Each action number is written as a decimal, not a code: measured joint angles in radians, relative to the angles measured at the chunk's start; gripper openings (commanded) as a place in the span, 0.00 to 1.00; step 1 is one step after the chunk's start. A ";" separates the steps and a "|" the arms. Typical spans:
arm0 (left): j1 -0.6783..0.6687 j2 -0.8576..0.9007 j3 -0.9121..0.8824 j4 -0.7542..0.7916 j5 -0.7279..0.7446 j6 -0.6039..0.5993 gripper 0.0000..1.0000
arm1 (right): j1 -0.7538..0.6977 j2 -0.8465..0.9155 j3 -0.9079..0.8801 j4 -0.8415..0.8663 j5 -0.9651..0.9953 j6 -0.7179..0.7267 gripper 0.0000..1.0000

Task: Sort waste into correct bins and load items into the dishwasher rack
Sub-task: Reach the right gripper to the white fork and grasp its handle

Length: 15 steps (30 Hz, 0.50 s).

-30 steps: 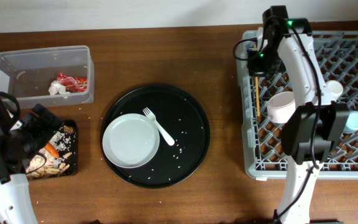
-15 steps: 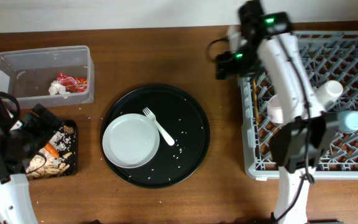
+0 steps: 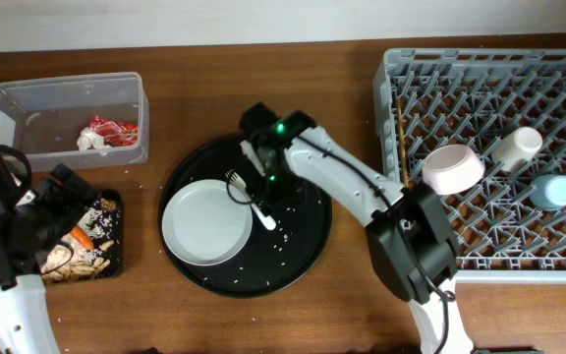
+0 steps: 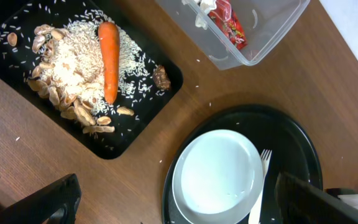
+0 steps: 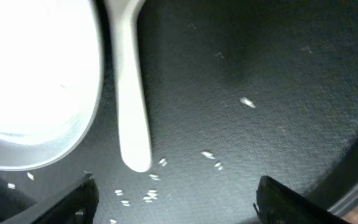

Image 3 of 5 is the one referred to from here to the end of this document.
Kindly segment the white plastic fork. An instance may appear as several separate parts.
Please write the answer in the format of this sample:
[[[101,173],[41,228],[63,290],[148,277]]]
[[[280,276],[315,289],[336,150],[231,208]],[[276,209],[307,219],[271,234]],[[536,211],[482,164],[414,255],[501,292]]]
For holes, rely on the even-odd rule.
[[[277,225],[276,221],[271,216],[264,215],[258,206],[252,202],[252,197],[248,193],[245,181],[234,171],[227,171],[225,173],[225,177],[231,185],[242,193],[246,201],[250,203],[253,212],[265,229],[269,231],[274,230]]]

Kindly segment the orange carrot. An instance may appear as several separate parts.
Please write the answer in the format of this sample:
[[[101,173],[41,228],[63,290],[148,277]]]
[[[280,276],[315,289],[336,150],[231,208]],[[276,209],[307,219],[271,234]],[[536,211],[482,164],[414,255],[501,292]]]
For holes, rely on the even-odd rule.
[[[77,240],[86,250],[93,250],[94,245],[90,237],[78,226],[76,225],[71,231],[71,236]]]

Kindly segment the grey plate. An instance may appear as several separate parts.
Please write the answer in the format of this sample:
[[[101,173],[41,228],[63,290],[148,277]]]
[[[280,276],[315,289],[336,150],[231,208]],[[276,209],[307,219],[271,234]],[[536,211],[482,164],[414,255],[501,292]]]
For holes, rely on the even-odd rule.
[[[247,244],[253,212],[237,188],[214,179],[180,189],[162,212],[165,245],[192,266],[217,266],[230,261]]]

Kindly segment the white tissue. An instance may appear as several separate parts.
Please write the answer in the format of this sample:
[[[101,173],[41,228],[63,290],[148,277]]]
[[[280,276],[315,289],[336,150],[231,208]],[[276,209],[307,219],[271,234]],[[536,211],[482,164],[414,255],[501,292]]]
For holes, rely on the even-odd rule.
[[[88,149],[108,149],[110,145],[105,143],[105,139],[99,134],[95,133],[91,128],[84,128],[81,130],[77,139],[78,150]]]

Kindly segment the red snack wrapper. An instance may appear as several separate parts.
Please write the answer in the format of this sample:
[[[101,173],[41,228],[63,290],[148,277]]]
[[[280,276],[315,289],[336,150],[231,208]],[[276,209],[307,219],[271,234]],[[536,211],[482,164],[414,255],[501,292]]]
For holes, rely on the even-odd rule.
[[[132,146],[139,139],[137,124],[116,122],[95,115],[91,118],[89,126],[112,147]]]

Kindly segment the wooden chopstick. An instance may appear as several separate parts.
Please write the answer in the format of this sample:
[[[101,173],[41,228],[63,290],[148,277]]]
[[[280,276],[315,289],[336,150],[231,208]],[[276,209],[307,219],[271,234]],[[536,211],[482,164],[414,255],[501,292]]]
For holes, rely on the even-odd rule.
[[[397,123],[398,123],[398,132],[399,132],[402,181],[405,187],[409,188],[410,183],[409,183],[408,164],[407,164],[407,151],[405,147],[404,122],[402,116],[402,103],[400,98],[397,98]]]

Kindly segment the pink bowl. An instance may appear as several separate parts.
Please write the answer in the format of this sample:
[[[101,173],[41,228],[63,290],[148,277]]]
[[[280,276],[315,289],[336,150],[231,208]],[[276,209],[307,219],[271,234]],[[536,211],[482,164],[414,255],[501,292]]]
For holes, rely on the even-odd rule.
[[[470,147],[448,145],[425,158],[423,182],[437,195],[453,195],[475,186],[484,170],[484,164]]]

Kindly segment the white cup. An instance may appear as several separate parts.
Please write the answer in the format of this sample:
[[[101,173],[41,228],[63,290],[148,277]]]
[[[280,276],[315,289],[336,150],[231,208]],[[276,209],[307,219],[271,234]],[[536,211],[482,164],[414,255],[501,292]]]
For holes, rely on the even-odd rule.
[[[506,136],[491,154],[494,163],[501,164],[501,170],[512,172],[522,163],[531,160],[543,143],[540,132],[531,127],[520,127]]]

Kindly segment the light blue cup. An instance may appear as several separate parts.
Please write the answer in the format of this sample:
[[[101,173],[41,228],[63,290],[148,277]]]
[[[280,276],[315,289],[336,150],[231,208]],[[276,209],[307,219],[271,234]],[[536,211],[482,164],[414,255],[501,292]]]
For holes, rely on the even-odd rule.
[[[532,186],[536,190],[530,200],[535,207],[548,211],[566,207],[566,176],[542,175],[532,182]]]

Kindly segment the brown food lump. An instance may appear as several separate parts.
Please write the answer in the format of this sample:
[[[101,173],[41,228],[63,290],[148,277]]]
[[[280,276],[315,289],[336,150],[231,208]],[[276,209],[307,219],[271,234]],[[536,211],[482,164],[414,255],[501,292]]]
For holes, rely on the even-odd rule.
[[[101,198],[100,207],[105,212],[116,212],[119,209],[119,204],[116,201]]]

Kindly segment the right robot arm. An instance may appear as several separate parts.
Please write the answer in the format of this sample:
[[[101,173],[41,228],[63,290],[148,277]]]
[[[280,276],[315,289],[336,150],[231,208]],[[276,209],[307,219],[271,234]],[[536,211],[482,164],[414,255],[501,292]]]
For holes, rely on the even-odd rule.
[[[459,245],[440,197],[407,188],[342,149],[307,113],[280,117],[265,104],[246,110],[240,175],[264,214],[313,184],[365,229],[381,283],[410,308],[424,353],[472,353],[456,299]]]

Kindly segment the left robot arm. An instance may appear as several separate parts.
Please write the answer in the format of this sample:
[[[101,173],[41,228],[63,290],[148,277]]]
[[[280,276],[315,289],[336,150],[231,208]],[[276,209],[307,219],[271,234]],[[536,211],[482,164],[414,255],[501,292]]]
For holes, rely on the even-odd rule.
[[[38,256],[48,254],[99,198],[63,164],[34,185],[27,157],[0,146],[0,353],[56,353]]]

